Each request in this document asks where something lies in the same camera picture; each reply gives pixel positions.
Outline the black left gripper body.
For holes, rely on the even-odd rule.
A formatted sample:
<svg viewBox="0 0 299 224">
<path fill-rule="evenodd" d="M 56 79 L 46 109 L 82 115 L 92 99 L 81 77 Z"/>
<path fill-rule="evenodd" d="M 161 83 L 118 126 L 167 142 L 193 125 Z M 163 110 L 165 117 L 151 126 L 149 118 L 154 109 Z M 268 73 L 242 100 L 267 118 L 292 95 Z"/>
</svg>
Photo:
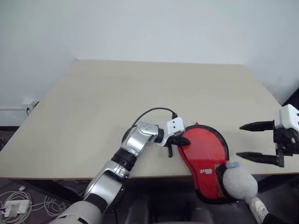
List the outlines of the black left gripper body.
<svg viewBox="0 0 299 224">
<path fill-rule="evenodd" d="M 168 148 L 168 157 L 172 158 L 173 157 L 173 145 L 179 145 L 179 136 L 171 136 L 168 138 L 166 142 L 166 147 Z"/>
</svg>

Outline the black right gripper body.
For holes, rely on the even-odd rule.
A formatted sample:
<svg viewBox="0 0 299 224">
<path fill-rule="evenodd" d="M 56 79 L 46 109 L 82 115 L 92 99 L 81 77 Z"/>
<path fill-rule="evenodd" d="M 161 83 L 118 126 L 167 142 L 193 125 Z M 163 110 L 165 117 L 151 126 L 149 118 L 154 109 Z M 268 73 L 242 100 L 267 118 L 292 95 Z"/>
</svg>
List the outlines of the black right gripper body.
<svg viewBox="0 0 299 224">
<path fill-rule="evenodd" d="M 286 156 L 299 154 L 299 132 L 293 128 L 279 128 L 273 131 L 273 140 L 276 144 L 276 154 Z"/>
</svg>

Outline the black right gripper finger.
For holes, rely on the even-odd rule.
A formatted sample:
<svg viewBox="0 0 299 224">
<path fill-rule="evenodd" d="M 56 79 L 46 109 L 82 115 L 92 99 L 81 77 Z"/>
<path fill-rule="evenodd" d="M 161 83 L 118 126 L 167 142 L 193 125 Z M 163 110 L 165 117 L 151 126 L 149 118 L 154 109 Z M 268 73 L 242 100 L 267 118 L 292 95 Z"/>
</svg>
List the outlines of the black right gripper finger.
<svg viewBox="0 0 299 224">
<path fill-rule="evenodd" d="M 251 132 L 268 131 L 268 130 L 273 130 L 274 128 L 275 127 L 274 127 L 273 120 L 253 122 L 239 127 L 240 130 L 251 131 Z"/>
<path fill-rule="evenodd" d="M 283 142 L 274 142 L 274 144 L 276 154 L 263 154 L 267 149 L 265 143 L 261 144 L 259 141 L 249 141 L 244 143 L 244 149 L 237 151 L 236 155 L 252 162 L 284 167 L 285 144 Z"/>
</svg>

